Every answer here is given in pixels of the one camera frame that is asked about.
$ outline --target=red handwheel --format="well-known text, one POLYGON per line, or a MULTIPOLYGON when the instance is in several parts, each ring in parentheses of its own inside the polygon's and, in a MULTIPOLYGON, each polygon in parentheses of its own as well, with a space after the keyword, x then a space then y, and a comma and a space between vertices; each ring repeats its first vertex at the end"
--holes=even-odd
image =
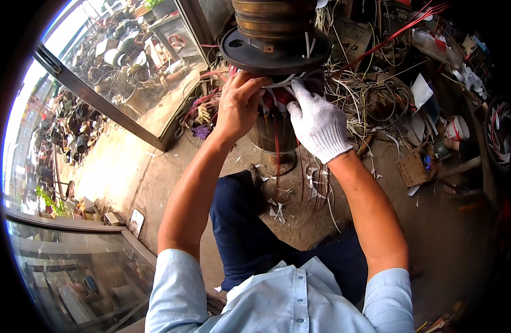
POLYGON ((179 51, 185 47, 185 39, 178 34, 172 34, 169 36, 169 44, 174 50, 179 51))

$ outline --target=light blue shirt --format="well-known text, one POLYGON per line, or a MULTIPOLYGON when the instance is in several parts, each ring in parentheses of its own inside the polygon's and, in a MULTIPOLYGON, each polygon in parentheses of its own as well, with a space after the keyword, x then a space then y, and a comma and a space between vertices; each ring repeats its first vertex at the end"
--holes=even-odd
POLYGON ((363 313, 341 296, 330 270, 313 257, 299 269, 281 261, 230 290, 209 317, 199 263, 167 249, 157 257, 146 333, 156 332, 414 332, 409 274, 382 271, 366 285, 363 313))

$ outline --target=hand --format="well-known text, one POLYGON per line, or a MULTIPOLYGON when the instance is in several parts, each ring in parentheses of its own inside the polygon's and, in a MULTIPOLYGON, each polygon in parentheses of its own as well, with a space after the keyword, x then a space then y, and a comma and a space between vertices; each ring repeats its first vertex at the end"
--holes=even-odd
POLYGON ((287 110, 294 133, 304 147, 322 163, 351 150, 343 110, 307 91, 297 78, 292 79, 291 87, 298 102, 287 103, 287 110))
POLYGON ((222 88, 217 125, 213 134, 233 145, 248 133, 256 122, 259 99, 265 93, 261 88, 271 83, 270 78, 245 71, 230 77, 222 88))

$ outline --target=man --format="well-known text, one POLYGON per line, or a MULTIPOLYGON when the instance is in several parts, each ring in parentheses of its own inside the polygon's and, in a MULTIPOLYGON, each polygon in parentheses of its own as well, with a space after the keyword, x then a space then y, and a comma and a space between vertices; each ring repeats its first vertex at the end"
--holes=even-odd
POLYGON ((294 249, 257 216, 253 167, 218 178, 270 83, 242 71, 222 90, 217 126, 174 188, 159 228, 146 332, 413 332, 407 245, 392 204, 347 142, 344 112, 292 81, 298 102, 287 109, 296 136, 327 163, 350 204, 355 230, 343 230, 338 242, 294 249), (213 317, 199 266, 208 213, 229 291, 213 317), (363 296, 361 313, 354 304, 363 296))

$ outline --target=white bucket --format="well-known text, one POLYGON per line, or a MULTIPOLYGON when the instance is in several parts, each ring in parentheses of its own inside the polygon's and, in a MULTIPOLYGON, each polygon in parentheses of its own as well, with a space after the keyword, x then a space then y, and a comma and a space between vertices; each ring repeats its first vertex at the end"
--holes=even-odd
POLYGON ((445 135, 454 141, 463 141, 470 137, 468 126, 462 116, 456 116, 454 120, 446 126, 445 135))

